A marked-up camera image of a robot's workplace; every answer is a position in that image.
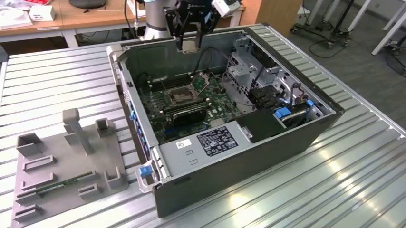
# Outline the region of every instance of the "gray plastic stand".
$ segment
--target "gray plastic stand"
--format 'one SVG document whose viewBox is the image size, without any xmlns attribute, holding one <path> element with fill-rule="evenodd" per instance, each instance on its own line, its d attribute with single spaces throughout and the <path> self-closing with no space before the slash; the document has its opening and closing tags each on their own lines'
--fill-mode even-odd
<svg viewBox="0 0 406 228">
<path fill-rule="evenodd" d="M 63 111 L 67 133 L 17 139 L 12 228 L 21 228 L 128 187 L 115 125 L 81 128 L 77 109 Z"/>
</svg>

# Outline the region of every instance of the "gray floor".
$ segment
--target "gray floor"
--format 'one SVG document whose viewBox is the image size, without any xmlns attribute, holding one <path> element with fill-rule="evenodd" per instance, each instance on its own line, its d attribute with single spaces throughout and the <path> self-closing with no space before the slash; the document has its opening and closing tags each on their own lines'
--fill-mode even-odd
<svg viewBox="0 0 406 228">
<path fill-rule="evenodd" d="M 312 9 L 316 0 L 306 0 L 306 8 Z M 319 11 L 322 15 L 330 1 L 324 1 Z M 335 14 L 331 18 L 331 23 L 336 23 L 340 12 L 344 8 L 344 3 L 339 4 Z M 358 9 L 351 8 L 348 16 L 343 23 L 343 28 L 348 27 Z M 386 50 L 382 50 L 376 56 L 370 53 L 382 40 L 386 32 L 382 31 L 387 22 L 379 20 L 370 14 L 364 14 L 355 30 L 351 33 L 352 41 L 347 48 L 332 58 L 323 59 L 314 56 L 308 51 L 308 46 L 320 37 L 306 33 L 304 31 L 291 34 L 290 40 L 292 43 L 320 63 L 320 65 L 372 103 L 372 105 L 403 127 L 406 128 L 406 78 L 399 76 L 386 64 Z M 394 36 L 398 40 L 406 33 L 399 31 Z M 322 46 L 312 48 L 314 52 L 320 56 L 330 56 L 342 47 L 334 47 L 327 50 Z M 400 60 L 406 63 L 406 50 L 400 53 Z M 402 67 L 395 63 L 394 59 L 388 58 L 391 66 L 398 71 Z"/>
</svg>

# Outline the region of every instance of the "warning label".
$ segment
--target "warning label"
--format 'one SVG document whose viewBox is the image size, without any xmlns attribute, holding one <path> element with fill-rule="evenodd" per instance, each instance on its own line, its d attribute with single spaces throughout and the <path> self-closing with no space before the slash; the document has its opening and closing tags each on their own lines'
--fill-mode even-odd
<svg viewBox="0 0 406 228">
<path fill-rule="evenodd" d="M 197 135 L 205 154 L 213 156 L 237 146 L 227 127 L 220 127 Z"/>
</svg>

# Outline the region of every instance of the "slotted metal surface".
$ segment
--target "slotted metal surface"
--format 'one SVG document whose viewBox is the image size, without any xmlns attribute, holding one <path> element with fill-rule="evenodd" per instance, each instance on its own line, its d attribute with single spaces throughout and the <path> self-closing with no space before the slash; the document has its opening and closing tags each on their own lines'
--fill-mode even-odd
<svg viewBox="0 0 406 228">
<path fill-rule="evenodd" d="M 137 188 L 139 164 L 109 73 L 105 46 L 12 56 L 0 87 L 0 228 L 10 223 L 16 136 L 64 131 L 59 112 L 77 107 L 83 126 L 115 121 L 129 188 L 29 227 L 403 227 L 404 131 L 268 27 L 251 29 L 347 110 L 298 156 L 167 218 Z"/>
</svg>

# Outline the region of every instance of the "circuit board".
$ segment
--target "circuit board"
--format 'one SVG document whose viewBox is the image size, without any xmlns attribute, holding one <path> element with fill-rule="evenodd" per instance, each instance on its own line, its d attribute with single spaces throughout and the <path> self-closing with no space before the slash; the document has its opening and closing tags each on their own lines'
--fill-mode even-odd
<svg viewBox="0 0 406 228">
<path fill-rule="evenodd" d="M 140 95 L 160 144 L 228 123 L 240 116 L 221 86 L 220 76 L 199 74 L 185 85 L 173 88 L 165 84 L 169 85 L 163 81 L 163 90 Z M 193 119 L 176 124 L 176 117 L 187 112 L 193 112 L 187 117 Z"/>
</svg>

